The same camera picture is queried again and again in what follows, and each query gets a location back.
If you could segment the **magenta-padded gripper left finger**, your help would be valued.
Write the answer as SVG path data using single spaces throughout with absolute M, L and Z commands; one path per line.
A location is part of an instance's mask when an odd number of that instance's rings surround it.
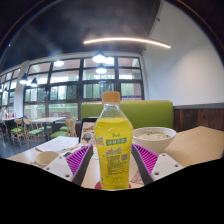
M 78 186 L 94 185 L 93 146 L 81 146 L 65 155 L 59 155 L 44 170 Z

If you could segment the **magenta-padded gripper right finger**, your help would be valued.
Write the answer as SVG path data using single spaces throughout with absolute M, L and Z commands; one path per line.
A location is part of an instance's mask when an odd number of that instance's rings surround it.
M 133 144 L 131 151 L 145 185 L 182 169 L 182 166 L 166 153 L 156 154 Z

